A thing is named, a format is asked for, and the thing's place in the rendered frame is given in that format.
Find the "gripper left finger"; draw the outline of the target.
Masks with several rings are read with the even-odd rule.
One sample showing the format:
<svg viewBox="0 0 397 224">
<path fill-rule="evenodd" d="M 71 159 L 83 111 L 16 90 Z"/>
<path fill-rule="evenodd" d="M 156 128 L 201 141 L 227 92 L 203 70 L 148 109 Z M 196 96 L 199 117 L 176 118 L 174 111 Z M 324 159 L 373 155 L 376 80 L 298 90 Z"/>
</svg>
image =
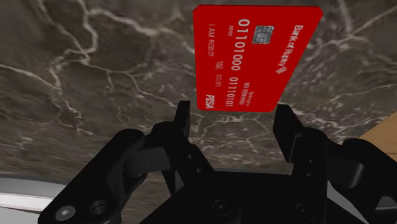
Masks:
<svg viewBox="0 0 397 224">
<path fill-rule="evenodd" d="M 38 224 L 121 224 L 121 212 L 151 172 L 161 171 L 171 194 L 194 186 L 212 167 L 188 140 L 189 101 L 179 101 L 175 117 L 146 135 L 119 131 L 40 213 Z"/>
</svg>

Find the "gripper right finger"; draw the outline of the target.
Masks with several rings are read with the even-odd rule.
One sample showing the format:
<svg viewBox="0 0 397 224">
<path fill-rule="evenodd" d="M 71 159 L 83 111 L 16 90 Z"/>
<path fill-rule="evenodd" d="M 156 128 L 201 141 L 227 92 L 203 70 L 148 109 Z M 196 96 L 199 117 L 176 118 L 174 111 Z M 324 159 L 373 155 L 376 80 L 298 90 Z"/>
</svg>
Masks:
<svg viewBox="0 0 397 224">
<path fill-rule="evenodd" d="M 397 161 L 371 142 L 331 141 L 305 127 L 287 104 L 275 109 L 273 133 L 298 181 L 298 224 L 397 224 Z"/>
</svg>

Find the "silver sink basin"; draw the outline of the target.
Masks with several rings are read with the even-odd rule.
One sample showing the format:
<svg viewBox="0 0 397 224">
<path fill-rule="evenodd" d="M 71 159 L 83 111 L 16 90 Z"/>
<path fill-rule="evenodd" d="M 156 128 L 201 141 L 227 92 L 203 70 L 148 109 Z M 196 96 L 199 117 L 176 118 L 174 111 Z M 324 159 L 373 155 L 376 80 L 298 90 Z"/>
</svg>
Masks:
<svg viewBox="0 0 397 224">
<path fill-rule="evenodd" d="M 0 224 L 38 224 L 40 212 L 67 184 L 53 178 L 0 174 Z"/>
</svg>

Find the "red bank card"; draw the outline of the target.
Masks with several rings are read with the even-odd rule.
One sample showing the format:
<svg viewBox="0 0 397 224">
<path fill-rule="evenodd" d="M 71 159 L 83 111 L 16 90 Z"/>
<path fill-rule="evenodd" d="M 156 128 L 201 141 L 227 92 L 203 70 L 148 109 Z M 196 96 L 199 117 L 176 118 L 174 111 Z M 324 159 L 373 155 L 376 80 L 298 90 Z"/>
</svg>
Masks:
<svg viewBox="0 0 397 224">
<path fill-rule="evenodd" d="M 198 109 L 273 111 L 322 16 L 318 6 L 197 6 Z"/>
</svg>

